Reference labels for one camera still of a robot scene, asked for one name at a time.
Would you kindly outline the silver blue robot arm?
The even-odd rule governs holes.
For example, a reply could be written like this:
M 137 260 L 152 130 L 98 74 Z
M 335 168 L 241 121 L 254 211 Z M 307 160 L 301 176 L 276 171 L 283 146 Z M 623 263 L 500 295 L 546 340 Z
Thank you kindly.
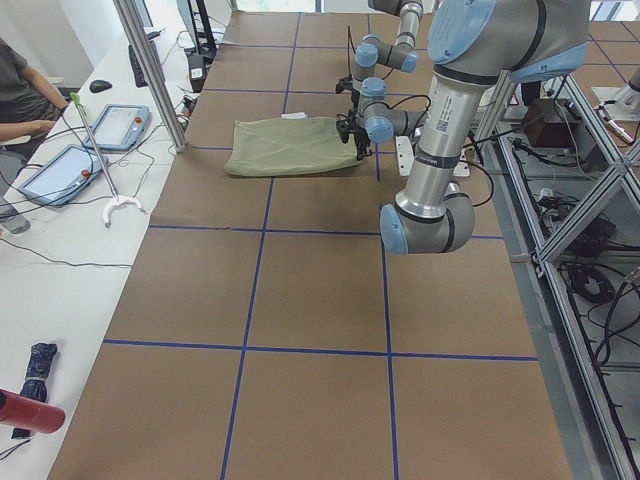
M 372 77 L 377 65 L 405 73 L 415 71 L 419 55 L 416 37 L 424 14 L 421 1 L 369 0 L 368 7 L 399 19 L 393 44 L 386 43 L 376 34 L 368 34 L 356 47 L 355 77 L 361 81 Z
M 399 255 L 446 253 L 463 246 L 475 223 L 472 203 L 453 179 L 483 93 L 501 72 L 527 83 L 566 75 L 586 58 L 587 1 L 446 1 L 428 36 L 435 93 L 427 115 L 394 111 L 384 101 L 378 65 L 416 68 L 419 1 L 372 1 L 370 8 L 399 17 L 394 44 L 363 38 L 355 54 L 356 125 L 385 143 L 419 129 L 405 188 L 380 213 L 385 248 Z

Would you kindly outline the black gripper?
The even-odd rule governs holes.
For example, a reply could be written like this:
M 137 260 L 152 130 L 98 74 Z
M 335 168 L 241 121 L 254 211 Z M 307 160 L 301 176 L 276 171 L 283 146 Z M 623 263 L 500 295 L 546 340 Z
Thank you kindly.
M 371 142 L 365 129 L 354 125 L 354 143 L 356 146 L 357 160 L 362 161 L 371 156 Z

